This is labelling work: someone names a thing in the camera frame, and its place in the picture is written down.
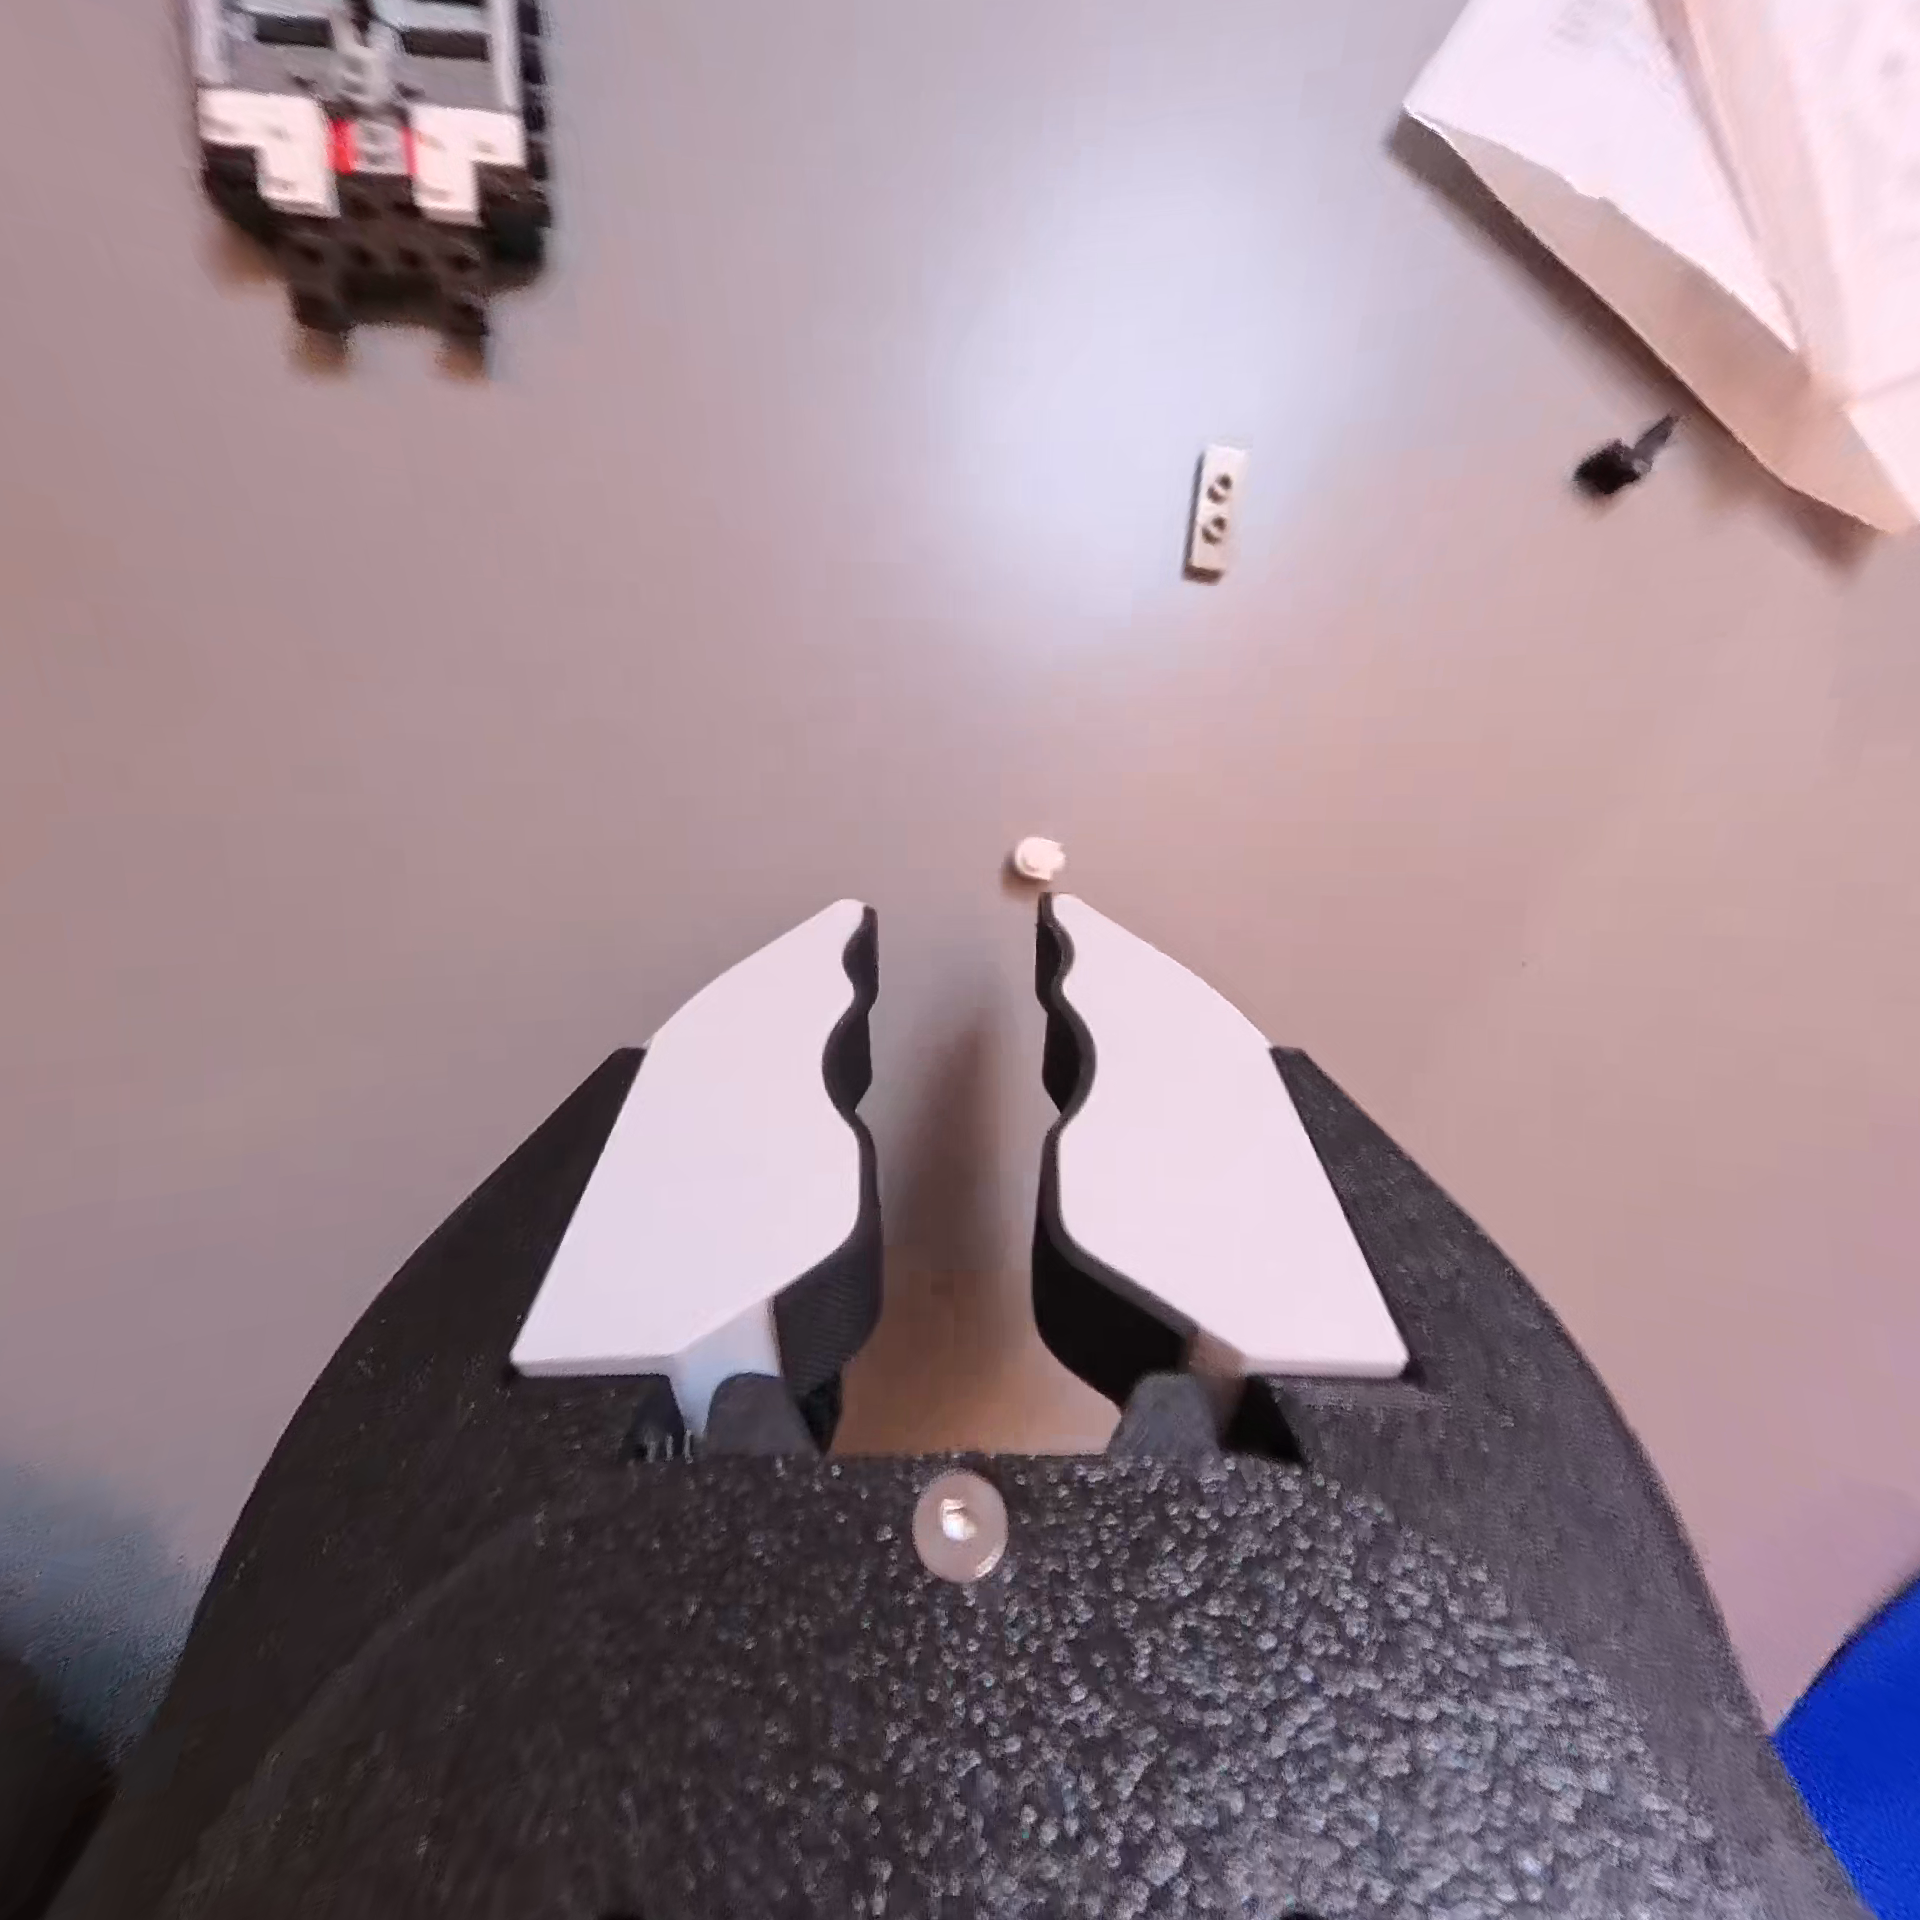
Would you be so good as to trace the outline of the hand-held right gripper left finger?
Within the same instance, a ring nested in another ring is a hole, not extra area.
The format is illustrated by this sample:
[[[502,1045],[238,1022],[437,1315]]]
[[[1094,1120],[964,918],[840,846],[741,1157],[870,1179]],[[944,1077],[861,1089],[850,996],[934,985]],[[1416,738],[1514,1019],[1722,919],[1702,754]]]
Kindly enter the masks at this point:
[[[815,1433],[878,1322],[870,1084],[878,918],[833,898],[644,1044],[511,1349],[528,1379],[659,1376],[703,1433],[769,1376]]]

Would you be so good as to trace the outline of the small black lego piece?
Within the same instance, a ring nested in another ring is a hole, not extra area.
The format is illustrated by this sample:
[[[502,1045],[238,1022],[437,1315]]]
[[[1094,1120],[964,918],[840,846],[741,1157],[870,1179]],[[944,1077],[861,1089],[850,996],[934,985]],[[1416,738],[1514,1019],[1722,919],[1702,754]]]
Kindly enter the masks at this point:
[[[1570,487],[1591,500],[1606,500],[1644,481],[1672,443],[1680,413],[1652,419],[1633,437],[1613,437],[1595,447],[1574,469]]]

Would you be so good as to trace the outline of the blue plastic bin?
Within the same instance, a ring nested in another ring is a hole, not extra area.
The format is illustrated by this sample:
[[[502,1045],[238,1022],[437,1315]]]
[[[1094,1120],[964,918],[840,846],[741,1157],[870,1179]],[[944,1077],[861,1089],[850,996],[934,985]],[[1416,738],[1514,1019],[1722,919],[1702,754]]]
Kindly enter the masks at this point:
[[[1917,1580],[1835,1648],[1775,1749],[1859,1899],[1917,1915]]]

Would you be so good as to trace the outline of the small grey lego plate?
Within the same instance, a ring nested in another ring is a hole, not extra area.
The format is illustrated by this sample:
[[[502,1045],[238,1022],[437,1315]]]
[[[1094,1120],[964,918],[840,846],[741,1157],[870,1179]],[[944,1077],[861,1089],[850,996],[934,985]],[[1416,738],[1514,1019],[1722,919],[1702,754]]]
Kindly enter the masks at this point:
[[[1249,454],[1238,445],[1206,445],[1195,459],[1180,578],[1220,582],[1234,564],[1241,498]]]

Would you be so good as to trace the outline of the white paper sheets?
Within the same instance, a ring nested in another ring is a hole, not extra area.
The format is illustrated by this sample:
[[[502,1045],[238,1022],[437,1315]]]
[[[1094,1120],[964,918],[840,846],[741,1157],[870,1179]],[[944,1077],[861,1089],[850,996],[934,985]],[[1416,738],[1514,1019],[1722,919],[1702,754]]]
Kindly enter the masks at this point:
[[[1474,2],[1402,111],[1773,478],[1915,529],[1915,2]]]

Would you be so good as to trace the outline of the lego car model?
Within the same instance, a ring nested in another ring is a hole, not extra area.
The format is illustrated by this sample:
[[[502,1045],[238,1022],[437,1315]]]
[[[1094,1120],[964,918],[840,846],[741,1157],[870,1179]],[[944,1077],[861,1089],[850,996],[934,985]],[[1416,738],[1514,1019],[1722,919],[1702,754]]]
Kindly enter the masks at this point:
[[[459,366],[553,228],[541,2],[187,2],[199,176],[342,355],[418,322]]]

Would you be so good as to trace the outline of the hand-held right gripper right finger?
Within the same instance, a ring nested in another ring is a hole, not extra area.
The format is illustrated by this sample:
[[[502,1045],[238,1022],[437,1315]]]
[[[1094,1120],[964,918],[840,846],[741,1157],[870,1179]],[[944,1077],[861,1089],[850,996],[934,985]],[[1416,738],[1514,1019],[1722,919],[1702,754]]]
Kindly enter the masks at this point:
[[[1109,1404],[1146,1376],[1402,1379],[1412,1355],[1276,1045],[1087,898],[1041,897],[1030,1298]]]

